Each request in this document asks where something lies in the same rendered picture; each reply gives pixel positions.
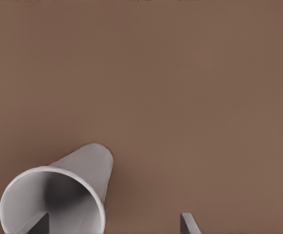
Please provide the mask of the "white IKEA cup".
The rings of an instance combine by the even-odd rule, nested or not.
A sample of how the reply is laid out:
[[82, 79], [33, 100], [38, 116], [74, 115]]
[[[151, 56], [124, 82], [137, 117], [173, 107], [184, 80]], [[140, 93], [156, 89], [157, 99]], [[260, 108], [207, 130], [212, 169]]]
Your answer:
[[3, 231], [21, 233], [38, 213], [48, 213], [50, 234], [103, 234], [113, 163], [108, 148], [88, 143], [48, 166], [22, 172], [0, 200]]

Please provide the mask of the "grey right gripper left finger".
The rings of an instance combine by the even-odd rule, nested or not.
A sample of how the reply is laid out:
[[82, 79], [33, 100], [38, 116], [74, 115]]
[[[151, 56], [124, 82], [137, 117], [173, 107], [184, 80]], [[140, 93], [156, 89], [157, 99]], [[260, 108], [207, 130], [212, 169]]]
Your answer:
[[36, 213], [17, 231], [17, 234], [50, 234], [50, 214], [48, 212]]

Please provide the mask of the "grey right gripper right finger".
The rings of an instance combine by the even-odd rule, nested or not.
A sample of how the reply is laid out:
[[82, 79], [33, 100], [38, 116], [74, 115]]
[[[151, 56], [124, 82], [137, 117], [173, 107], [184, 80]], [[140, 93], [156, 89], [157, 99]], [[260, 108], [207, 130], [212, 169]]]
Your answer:
[[191, 213], [180, 214], [180, 234], [202, 234]]

